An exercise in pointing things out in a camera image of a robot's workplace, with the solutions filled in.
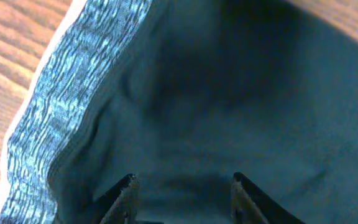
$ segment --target clothing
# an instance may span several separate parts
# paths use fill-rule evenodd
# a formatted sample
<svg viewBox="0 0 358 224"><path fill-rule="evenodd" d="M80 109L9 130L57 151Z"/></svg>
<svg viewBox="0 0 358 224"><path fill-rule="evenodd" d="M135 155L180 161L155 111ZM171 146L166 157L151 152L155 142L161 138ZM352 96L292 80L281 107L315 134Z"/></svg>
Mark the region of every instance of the clothing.
<svg viewBox="0 0 358 224"><path fill-rule="evenodd" d="M71 220L131 173L139 219L231 223L235 172L358 223L358 45L281 1L89 0L8 146L1 223Z"/></svg>

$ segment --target brown wooden floor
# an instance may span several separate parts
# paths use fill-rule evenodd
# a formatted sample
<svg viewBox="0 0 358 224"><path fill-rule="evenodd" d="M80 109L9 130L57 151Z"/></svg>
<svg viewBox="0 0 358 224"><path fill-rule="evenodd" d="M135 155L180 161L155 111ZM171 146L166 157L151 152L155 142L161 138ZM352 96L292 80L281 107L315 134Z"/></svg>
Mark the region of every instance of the brown wooden floor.
<svg viewBox="0 0 358 224"><path fill-rule="evenodd" d="M358 0L289 0L358 40ZM4 133L71 0L0 0L0 154Z"/></svg>

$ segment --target fabric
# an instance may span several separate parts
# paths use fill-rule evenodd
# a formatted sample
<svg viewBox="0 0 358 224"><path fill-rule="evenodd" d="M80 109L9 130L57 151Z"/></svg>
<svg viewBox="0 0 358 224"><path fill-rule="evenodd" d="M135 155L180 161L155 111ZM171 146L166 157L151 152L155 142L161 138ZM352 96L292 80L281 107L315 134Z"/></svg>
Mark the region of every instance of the fabric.
<svg viewBox="0 0 358 224"><path fill-rule="evenodd" d="M89 0L8 147L1 223L70 220L130 173L141 220L231 223L238 171L358 223L358 45L276 0Z"/></svg>

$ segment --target wooden table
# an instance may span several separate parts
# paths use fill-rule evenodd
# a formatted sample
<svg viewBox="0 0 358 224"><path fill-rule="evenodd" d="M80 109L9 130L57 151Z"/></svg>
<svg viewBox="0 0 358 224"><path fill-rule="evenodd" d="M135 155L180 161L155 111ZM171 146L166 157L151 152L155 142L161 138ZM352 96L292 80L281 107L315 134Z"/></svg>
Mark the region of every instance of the wooden table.
<svg viewBox="0 0 358 224"><path fill-rule="evenodd" d="M358 0L289 0L358 40ZM71 0L0 0L0 155L4 133Z"/></svg>

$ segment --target wood grain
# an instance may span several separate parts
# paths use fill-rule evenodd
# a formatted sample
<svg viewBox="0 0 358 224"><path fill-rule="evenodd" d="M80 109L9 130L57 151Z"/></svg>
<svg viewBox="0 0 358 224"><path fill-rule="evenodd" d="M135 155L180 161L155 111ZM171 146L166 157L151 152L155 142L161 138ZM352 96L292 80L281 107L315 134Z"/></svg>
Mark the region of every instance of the wood grain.
<svg viewBox="0 0 358 224"><path fill-rule="evenodd" d="M358 0L289 0L358 41ZM71 0L0 0L0 155L4 133Z"/></svg>

